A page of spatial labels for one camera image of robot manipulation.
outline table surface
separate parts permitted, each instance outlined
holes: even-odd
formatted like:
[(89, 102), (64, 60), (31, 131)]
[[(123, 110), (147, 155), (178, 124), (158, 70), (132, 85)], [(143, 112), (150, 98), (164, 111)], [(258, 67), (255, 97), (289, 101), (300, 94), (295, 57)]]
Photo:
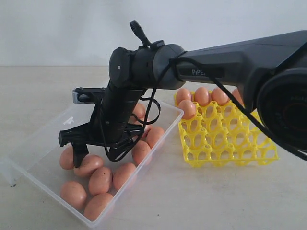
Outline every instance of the table surface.
[[(100, 87), (107, 67), (0, 67), (0, 157), (72, 104), (71, 90)], [(212, 84), (186, 83), (213, 89)], [(157, 99), (173, 103), (174, 91)], [(289, 230), (307, 226), (307, 164), (278, 148), (266, 166), (191, 168), (177, 130), (107, 229)], [(0, 229), (86, 229), (47, 194), (0, 176)]]

